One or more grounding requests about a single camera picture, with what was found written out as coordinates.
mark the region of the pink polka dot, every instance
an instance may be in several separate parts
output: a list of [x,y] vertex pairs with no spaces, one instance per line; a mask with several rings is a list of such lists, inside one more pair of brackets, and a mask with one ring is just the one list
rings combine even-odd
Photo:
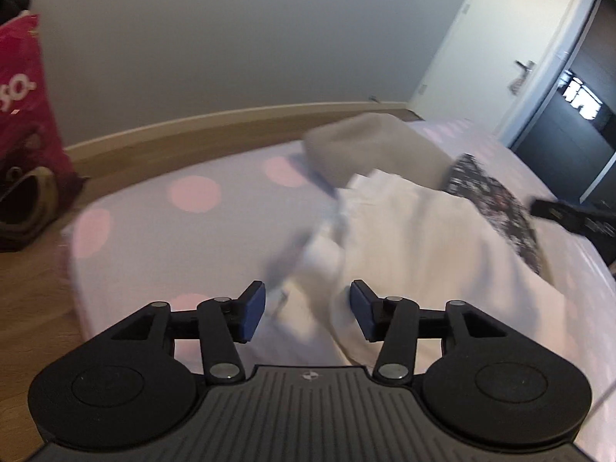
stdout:
[[221,189],[207,177],[188,176],[169,184],[167,197],[180,210],[199,214],[211,210],[221,202]]
[[201,345],[198,340],[177,339],[174,358],[188,367],[192,373],[203,373]]
[[284,156],[266,159],[263,162],[263,171],[269,180],[281,186],[298,188],[306,184],[306,178],[295,170]]
[[103,208],[91,208],[79,216],[72,240],[72,253],[77,259],[87,259],[98,252],[109,239],[112,216]]
[[201,302],[207,301],[210,298],[211,297],[203,294],[182,294],[171,299],[169,303],[173,311],[192,311],[196,309]]
[[440,137],[439,134],[437,134],[433,129],[429,129],[427,127],[424,128],[424,134],[427,135],[427,137],[434,142],[435,144],[440,144],[443,140]]
[[439,125],[439,130],[443,135],[447,135],[447,137],[455,137],[456,135],[452,132],[452,129],[446,123]]

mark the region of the wooden floor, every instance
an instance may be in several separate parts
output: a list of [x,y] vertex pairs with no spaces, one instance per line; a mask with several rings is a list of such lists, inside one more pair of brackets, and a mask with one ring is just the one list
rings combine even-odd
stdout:
[[[406,110],[391,111],[405,121]],[[70,213],[30,247],[0,254],[0,460],[19,461],[41,445],[27,394],[37,372],[82,342],[69,286],[57,276],[60,231],[87,204],[150,177],[209,159],[301,138],[308,129],[355,112],[311,114],[179,134],[79,162],[91,176]]]

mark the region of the pink polka dot bedsheet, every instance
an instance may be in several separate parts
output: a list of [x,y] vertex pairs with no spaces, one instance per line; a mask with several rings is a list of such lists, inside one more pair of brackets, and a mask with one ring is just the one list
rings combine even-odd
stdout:
[[[470,123],[408,125],[452,157],[473,154],[522,203],[552,198],[509,149]],[[299,141],[204,162],[98,200],[65,233],[85,337],[151,301],[189,310],[207,298],[235,298],[252,280],[278,285],[335,207],[336,192],[310,170]],[[614,279],[587,239],[546,220],[534,219],[534,226],[552,283],[566,298],[564,357],[593,389],[580,447],[614,461]],[[176,357],[199,371],[196,342],[178,341]]]

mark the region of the patterned pillow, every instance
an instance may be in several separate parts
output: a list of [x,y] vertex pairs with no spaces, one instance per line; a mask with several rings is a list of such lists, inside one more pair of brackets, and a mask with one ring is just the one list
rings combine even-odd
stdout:
[[475,158],[464,154],[456,160],[443,191],[470,199],[522,260],[541,274],[537,237],[526,210],[498,180],[484,172]]

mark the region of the beige pillowcase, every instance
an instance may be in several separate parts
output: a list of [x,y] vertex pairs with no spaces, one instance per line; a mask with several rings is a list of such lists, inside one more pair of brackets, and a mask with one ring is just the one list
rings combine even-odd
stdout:
[[369,112],[304,135],[312,168],[335,188],[377,169],[440,189],[454,163],[437,145],[391,114]]

